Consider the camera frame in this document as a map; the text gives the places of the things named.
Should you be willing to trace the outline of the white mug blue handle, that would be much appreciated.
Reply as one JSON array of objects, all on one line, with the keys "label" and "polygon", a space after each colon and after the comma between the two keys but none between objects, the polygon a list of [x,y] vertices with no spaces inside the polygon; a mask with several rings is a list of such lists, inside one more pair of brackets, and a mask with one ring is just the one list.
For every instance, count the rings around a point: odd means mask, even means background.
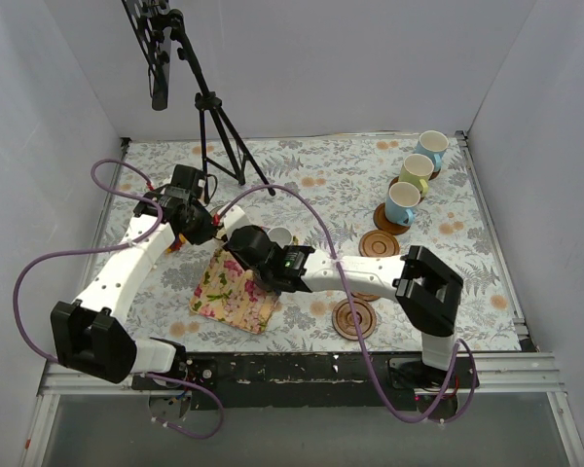
[{"label": "white mug blue handle", "polygon": [[419,190],[413,184],[398,181],[389,187],[385,201],[385,217],[392,224],[411,227],[419,202]]}]

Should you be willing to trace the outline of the white mug green handle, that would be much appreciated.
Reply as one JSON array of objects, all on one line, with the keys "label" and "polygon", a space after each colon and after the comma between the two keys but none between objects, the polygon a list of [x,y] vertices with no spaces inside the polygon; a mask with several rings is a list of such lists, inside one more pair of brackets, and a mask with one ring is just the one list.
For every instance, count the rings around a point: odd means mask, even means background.
[{"label": "white mug green handle", "polygon": [[433,161],[426,155],[411,154],[403,160],[399,181],[414,185],[425,198],[429,190],[429,179],[434,170]]}]

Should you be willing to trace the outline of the white mug light blue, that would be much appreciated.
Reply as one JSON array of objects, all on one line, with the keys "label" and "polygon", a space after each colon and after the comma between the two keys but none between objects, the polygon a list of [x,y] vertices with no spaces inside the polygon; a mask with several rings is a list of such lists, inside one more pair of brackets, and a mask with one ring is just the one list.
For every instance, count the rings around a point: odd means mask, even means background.
[{"label": "white mug light blue", "polygon": [[434,172],[442,168],[442,159],[449,147],[448,137],[436,130],[427,130],[420,134],[415,153],[429,157],[434,164]]}]

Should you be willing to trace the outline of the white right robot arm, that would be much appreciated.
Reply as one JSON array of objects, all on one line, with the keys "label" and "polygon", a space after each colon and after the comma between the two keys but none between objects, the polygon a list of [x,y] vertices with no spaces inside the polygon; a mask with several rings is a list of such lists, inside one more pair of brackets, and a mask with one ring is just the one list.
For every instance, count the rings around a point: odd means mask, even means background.
[{"label": "white right robot arm", "polygon": [[422,378],[439,387],[456,375],[452,353],[463,279],[427,248],[412,246],[400,256],[336,260],[310,246],[281,247],[254,225],[227,231],[226,237],[224,249],[267,291],[348,290],[399,303],[421,333]]}]

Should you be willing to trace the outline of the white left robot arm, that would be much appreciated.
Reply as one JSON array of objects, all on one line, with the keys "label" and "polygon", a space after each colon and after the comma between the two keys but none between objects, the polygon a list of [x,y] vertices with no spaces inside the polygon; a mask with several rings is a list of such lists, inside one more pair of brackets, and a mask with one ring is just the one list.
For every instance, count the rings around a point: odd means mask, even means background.
[{"label": "white left robot arm", "polygon": [[217,233],[201,203],[205,187],[203,171],[178,164],[169,183],[136,204],[120,251],[73,302],[59,302],[51,312],[60,365],[113,383],[144,373],[154,373],[168,389],[186,381],[183,345],[134,339],[126,325],[133,299],[162,254],[178,242],[200,245]]}]

